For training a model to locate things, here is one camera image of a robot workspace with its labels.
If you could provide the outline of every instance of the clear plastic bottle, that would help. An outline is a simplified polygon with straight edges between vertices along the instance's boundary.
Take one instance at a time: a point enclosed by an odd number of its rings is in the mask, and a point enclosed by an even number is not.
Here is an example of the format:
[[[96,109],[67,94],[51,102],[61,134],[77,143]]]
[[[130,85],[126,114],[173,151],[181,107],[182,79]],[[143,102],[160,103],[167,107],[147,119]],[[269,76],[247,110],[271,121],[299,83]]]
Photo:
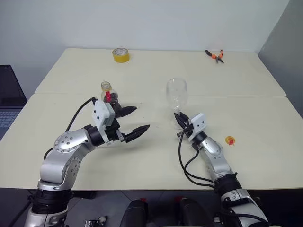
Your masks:
[[[101,100],[105,103],[114,105],[118,101],[118,93],[112,89],[112,86],[107,81],[101,83],[101,88]]]

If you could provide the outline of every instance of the orange pliers handle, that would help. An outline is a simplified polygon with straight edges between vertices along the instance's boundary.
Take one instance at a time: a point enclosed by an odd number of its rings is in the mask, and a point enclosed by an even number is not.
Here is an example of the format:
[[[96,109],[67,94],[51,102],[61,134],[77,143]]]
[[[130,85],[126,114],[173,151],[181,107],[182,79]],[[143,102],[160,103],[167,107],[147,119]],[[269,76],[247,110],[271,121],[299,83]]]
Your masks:
[[[222,61],[222,59],[221,59],[221,58],[223,57],[223,54],[224,54],[224,51],[223,51],[223,50],[220,50],[219,56],[217,56],[217,55],[215,55],[215,54],[213,54],[213,53],[210,53],[208,50],[205,50],[205,53],[206,53],[208,56],[212,57],[212,59],[216,59],[216,62],[217,62],[217,63],[218,63],[218,61],[224,63],[224,62]]]

